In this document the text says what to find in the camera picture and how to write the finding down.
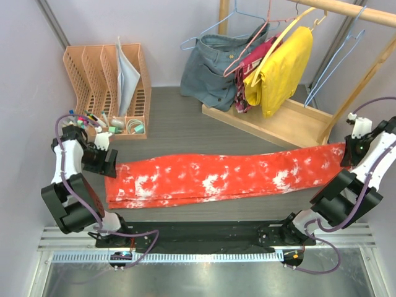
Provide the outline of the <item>orange tie-dye trousers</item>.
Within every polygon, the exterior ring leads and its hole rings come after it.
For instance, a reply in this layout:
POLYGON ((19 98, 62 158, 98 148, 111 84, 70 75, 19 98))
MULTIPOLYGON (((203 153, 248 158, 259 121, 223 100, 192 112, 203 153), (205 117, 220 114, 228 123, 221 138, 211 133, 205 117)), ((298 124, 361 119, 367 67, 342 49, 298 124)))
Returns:
POLYGON ((116 166, 105 179, 111 209, 177 207, 286 194, 330 181, 345 144, 258 155, 176 154, 116 166))

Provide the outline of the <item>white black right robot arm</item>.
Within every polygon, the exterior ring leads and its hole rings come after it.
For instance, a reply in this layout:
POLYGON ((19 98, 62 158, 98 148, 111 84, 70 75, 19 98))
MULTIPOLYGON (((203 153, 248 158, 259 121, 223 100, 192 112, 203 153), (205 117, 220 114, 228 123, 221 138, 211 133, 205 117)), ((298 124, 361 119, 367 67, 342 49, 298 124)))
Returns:
POLYGON ((345 137, 342 170, 310 201, 311 208, 292 213, 279 229, 286 245, 302 245, 316 230, 345 229, 379 204, 382 178, 395 161, 395 118, 375 128, 366 118, 353 121, 345 137))

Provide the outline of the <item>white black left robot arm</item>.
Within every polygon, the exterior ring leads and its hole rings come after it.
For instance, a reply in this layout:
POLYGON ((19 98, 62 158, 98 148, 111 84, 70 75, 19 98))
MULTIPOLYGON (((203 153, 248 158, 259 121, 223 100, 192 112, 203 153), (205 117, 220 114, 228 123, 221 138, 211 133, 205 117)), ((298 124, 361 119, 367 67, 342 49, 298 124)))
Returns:
POLYGON ((110 149, 113 133, 99 130, 94 141, 81 127, 69 125, 57 132, 51 143, 56 167, 41 197, 64 234, 79 233, 87 227, 98 248, 124 248, 131 232, 117 213, 108 213, 83 172, 116 178, 117 150, 110 149))

